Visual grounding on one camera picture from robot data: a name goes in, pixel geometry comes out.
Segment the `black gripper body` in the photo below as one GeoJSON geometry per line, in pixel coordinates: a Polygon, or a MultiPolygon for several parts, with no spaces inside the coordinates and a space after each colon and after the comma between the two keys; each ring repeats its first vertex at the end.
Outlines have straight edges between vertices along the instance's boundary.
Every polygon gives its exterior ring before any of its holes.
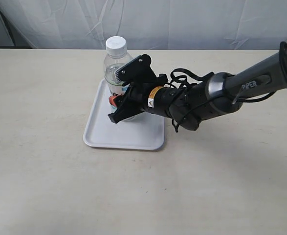
{"type": "Polygon", "coordinates": [[[155,85],[145,84],[142,87],[129,85],[123,94],[121,105],[113,113],[108,114],[110,121],[117,124],[123,120],[132,118],[141,113],[154,114],[148,107],[148,97],[155,85]]]}

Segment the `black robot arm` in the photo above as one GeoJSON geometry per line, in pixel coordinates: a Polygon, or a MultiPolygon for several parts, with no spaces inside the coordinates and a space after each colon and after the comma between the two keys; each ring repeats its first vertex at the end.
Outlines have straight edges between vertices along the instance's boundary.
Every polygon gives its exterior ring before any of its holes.
{"type": "Polygon", "coordinates": [[[244,103],[266,100],[287,89],[287,43],[279,51],[238,74],[210,72],[203,77],[187,69],[156,75],[151,58],[142,54],[115,72],[127,90],[111,96],[116,107],[109,119],[119,123],[146,112],[169,118],[175,129],[195,131],[204,120],[238,111],[244,103]]]}

